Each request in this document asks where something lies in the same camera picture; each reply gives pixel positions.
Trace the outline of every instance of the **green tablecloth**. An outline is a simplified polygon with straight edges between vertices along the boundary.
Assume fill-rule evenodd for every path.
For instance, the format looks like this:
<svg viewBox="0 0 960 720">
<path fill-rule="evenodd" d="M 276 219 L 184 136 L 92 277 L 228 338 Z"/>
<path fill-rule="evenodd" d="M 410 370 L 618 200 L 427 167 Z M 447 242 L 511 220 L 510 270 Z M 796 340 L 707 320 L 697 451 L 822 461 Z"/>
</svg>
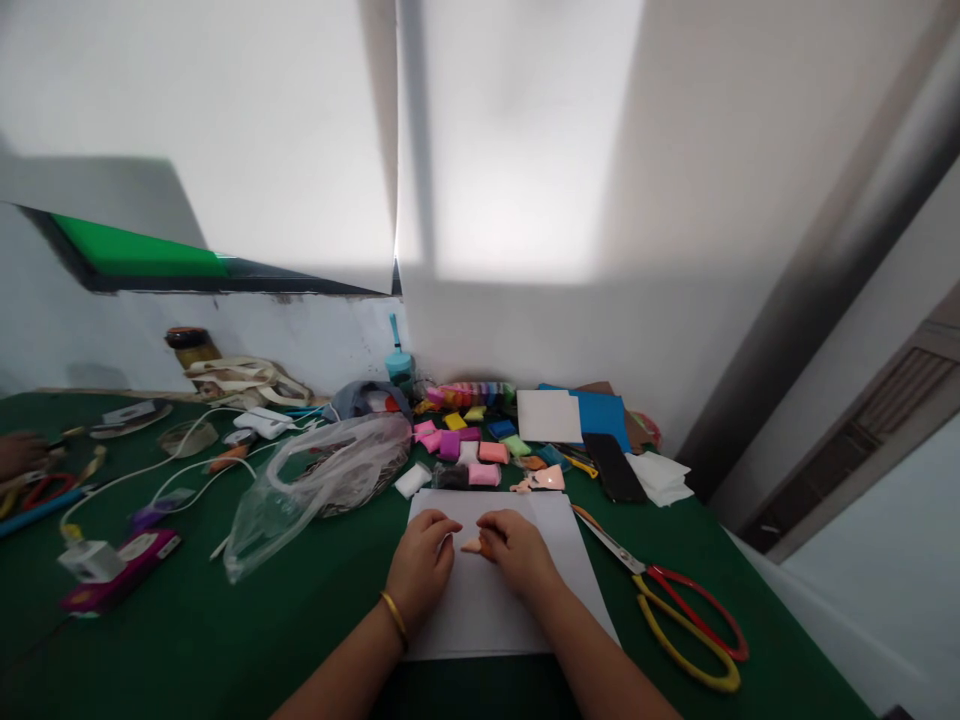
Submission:
<svg viewBox="0 0 960 720">
<path fill-rule="evenodd" d="M 132 401 L 118 396 L 24 394 L 0 401 L 0 432 L 35 429 L 51 438 L 89 425 Z M 109 448 L 100 479 L 154 463 L 162 430 L 199 416 L 178 405 L 169 418 Z M 229 413 L 211 420 L 221 430 Z M 119 545 L 128 516 L 164 479 L 214 449 L 111 488 L 78 511 L 87 537 Z M 92 448 L 74 443 L 67 470 Z M 270 452 L 261 453 L 266 459 Z M 423 459 L 422 448 L 416 458 Z M 510 468 L 508 478 L 519 478 Z M 183 478 L 192 487 L 199 475 Z M 109 615 L 59 625 L 58 601 L 71 588 L 56 563 L 62 552 L 57 516 L 0 540 L 0 716 L 17 718 L 265 717 L 313 671 L 377 600 L 409 503 L 392 489 L 367 506 L 315 521 L 248 579 L 231 586 L 210 552 L 229 531 L 249 476 L 221 478 L 196 507 L 169 525 L 181 547 Z M 671 508 L 613 505 L 579 471 L 567 491 L 641 560 L 692 577 L 738 619 L 751 647 L 740 665 L 743 687 L 718 695 L 689 678 L 656 643 L 629 576 L 583 530 L 587 551 L 624 650 L 688 718 L 873 717 L 836 669 L 695 499 Z M 694 608 L 717 628 L 706 603 Z M 669 637 L 694 662 L 719 663 L 663 619 Z M 732 639 L 729 632 L 721 636 Z M 405 663 L 374 711 L 378 717 L 576 717 L 573 697 L 552 656 Z"/>
</svg>

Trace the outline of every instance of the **window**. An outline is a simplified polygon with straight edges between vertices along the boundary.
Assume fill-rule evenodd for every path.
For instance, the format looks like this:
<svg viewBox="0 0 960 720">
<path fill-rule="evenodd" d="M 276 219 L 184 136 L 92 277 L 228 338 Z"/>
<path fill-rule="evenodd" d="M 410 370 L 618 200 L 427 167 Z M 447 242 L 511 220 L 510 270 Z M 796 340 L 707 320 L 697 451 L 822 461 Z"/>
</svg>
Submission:
<svg viewBox="0 0 960 720">
<path fill-rule="evenodd" d="M 91 292 L 380 293 L 63 215 L 20 208 Z M 400 295 L 394 260 L 393 295 Z"/>
</svg>

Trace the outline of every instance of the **bracelet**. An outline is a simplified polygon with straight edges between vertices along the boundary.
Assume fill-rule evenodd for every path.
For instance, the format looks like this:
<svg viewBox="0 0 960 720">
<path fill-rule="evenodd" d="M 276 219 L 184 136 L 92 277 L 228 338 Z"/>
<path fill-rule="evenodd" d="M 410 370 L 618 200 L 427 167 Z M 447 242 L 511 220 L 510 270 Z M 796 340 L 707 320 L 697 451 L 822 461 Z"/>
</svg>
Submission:
<svg viewBox="0 0 960 720">
<path fill-rule="evenodd" d="M 403 617 L 400 615 L 400 611 L 397 609 L 397 604 L 393 601 L 393 598 L 387 595 L 386 590 L 380 591 L 380 597 L 382 597 L 386 603 L 387 607 L 390 609 L 390 614 L 393 615 L 393 622 L 397 626 L 397 630 L 400 632 L 400 642 L 403 643 L 403 651 L 407 652 L 410 649 L 410 642 L 407 640 L 407 626 L 403 624 Z"/>
</svg>

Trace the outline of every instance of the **white charger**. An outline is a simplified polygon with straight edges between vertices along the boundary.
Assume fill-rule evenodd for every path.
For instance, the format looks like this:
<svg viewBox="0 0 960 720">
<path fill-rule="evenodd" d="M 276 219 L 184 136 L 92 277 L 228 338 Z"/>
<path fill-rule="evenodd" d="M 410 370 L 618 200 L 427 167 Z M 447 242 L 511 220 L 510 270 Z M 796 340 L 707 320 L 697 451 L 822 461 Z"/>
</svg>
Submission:
<svg viewBox="0 0 960 720">
<path fill-rule="evenodd" d="M 57 562 L 82 583 L 108 583 L 127 568 L 127 564 L 103 540 L 81 540 L 67 548 Z"/>
<path fill-rule="evenodd" d="M 234 418 L 233 424 L 236 427 L 253 428 L 260 437 L 273 440 L 293 427 L 293 418 L 266 408 L 253 408 L 253 410 Z"/>
</svg>

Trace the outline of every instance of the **scissor handle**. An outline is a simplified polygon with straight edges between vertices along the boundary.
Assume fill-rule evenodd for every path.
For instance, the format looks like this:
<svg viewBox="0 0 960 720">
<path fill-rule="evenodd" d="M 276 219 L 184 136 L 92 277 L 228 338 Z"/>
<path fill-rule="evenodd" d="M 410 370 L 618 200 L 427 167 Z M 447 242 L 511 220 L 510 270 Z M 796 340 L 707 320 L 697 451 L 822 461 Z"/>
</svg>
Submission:
<svg viewBox="0 0 960 720">
<path fill-rule="evenodd" d="M 62 480 L 63 485 L 53 494 L 43 497 L 43 491 L 53 483 L 55 480 Z M 47 475 L 40 482 L 37 483 L 36 487 L 27 495 L 26 500 L 23 501 L 23 506 L 20 508 L 21 512 L 27 512 L 28 510 L 34 510 L 41 505 L 50 502 L 54 498 L 58 498 L 61 495 L 64 495 L 71 490 L 73 486 L 77 484 L 77 478 L 74 475 L 69 475 L 67 473 L 57 473 L 56 475 Z"/>
<path fill-rule="evenodd" d="M 733 662 L 733 659 L 730 657 L 730 655 L 723 648 L 717 645 L 717 643 L 711 640 L 706 634 L 701 632 L 697 626 L 670 607 L 666 601 L 660 598 L 660 596 L 655 595 L 650 588 L 647 587 L 646 583 L 643 582 L 642 577 L 639 575 L 634 575 L 633 581 L 636 583 L 637 587 L 640 588 L 640 595 L 637 596 L 637 601 L 640 603 L 640 609 L 643 611 L 643 615 L 647 619 L 650 629 L 653 630 L 653 634 L 656 636 L 657 641 L 660 643 L 663 649 L 667 651 L 667 654 L 670 655 L 670 657 L 672 657 L 680 667 L 693 676 L 694 679 L 702 682 L 711 690 L 716 690 L 717 692 L 722 693 L 735 693 L 737 690 L 739 690 L 740 671 L 737 670 L 737 665 Z M 723 677 L 708 675 L 687 660 L 683 655 L 681 655 L 680 652 L 673 646 L 673 644 L 667 640 L 667 636 L 664 635 L 663 630 L 660 629 L 657 619 L 653 616 L 653 610 L 650 608 L 648 598 L 649 600 L 652 600 L 657 607 L 669 615 L 672 620 L 676 621 L 679 625 L 692 633 L 693 636 L 706 645 L 714 655 L 720 658 L 720 662 L 722 662 L 724 667 L 727 669 L 727 674 Z"/>
<path fill-rule="evenodd" d="M 747 640 L 743 637 L 743 632 L 740 630 L 740 626 L 737 624 L 737 621 L 733 619 L 733 616 L 727 612 L 727 609 L 720 604 L 720 602 L 705 589 L 700 587 L 697 583 L 691 580 L 688 577 L 685 577 L 679 573 L 675 573 L 672 570 L 667 570 L 665 567 L 660 565 L 648 565 L 647 574 L 650 575 L 654 580 L 656 580 L 660 585 L 666 590 L 670 597 L 673 598 L 674 602 L 680 606 L 680 609 L 686 613 L 687 617 L 696 625 L 700 630 L 710 638 L 714 643 L 719 645 L 723 650 L 737 662 L 744 662 L 750 657 L 750 646 L 747 645 Z M 695 590 L 700 593 L 707 602 L 713 605 L 717 611 L 723 615 L 723 619 L 727 621 L 727 625 L 733 630 L 733 634 L 737 636 L 737 647 L 731 648 L 727 643 L 721 640 L 717 634 L 707 625 L 703 619 L 697 615 L 693 608 L 691 608 L 682 597 L 677 593 L 676 590 L 668 582 L 672 580 L 675 583 L 680 585 L 686 585 L 691 590 Z"/>
</svg>

